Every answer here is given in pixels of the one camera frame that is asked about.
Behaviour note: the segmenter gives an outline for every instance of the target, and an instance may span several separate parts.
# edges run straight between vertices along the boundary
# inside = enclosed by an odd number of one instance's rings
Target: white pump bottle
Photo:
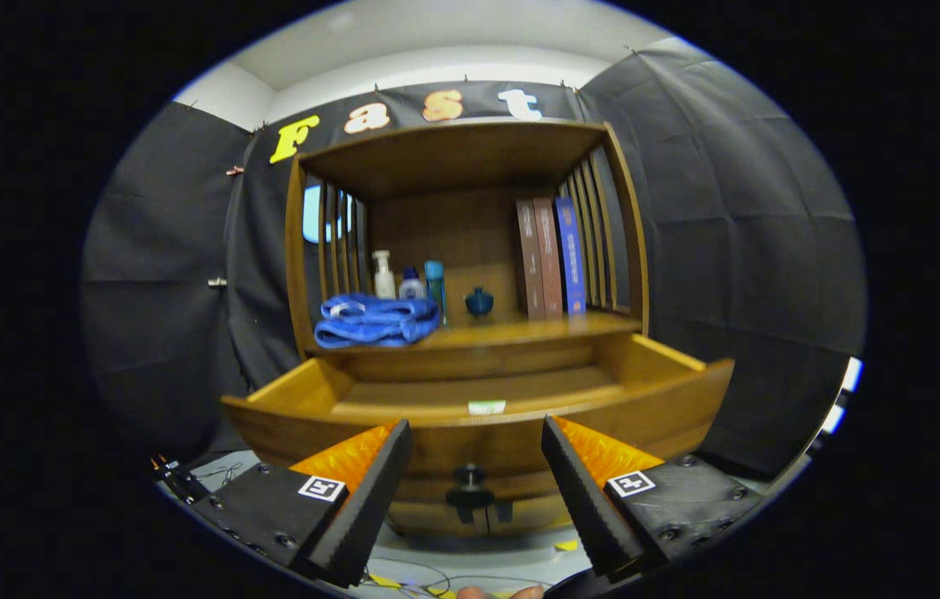
[[[374,294],[383,300],[397,299],[397,281],[389,269],[389,251],[376,250],[374,260],[378,261],[378,272],[374,273]]]

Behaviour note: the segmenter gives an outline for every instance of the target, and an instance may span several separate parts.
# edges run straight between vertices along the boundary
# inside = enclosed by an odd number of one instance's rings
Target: white ceiling
[[[614,63],[670,33],[591,0],[349,0],[300,19],[230,58],[281,91],[398,52],[529,46]]]

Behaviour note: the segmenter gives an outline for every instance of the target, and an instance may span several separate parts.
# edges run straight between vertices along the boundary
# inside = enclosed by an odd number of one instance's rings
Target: letter a
[[[380,129],[389,124],[389,109],[382,102],[360,106],[348,114],[345,133],[361,133],[367,129]]]

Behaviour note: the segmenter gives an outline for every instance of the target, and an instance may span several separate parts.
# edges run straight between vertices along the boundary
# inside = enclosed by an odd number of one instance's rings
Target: brown book
[[[543,308],[543,278],[540,274],[540,244],[536,239],[536,217],[533,200],[519,200],[515,204],[518,227],[519,265],[515,265],[518,304],[530,319],[545,318]]]
[[[562,316],[562,266],[558,263],[558,239],[555,238],[555,213],[550,197],[533,200],[540,244],[540,274],[543,283],[543,312],[547,318]]]

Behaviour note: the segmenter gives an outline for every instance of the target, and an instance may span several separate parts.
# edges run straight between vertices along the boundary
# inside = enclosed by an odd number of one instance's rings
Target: drawer knob
[[[482,486],[485,480],[485,471],[473,463],[467,463],[455,469],[453,474],[459,485],[448,489],[444,501],[455,507],[459,514],[459,521],[463,524],[473,523],[473,509],[489,507],[496,502],[496,494]]]

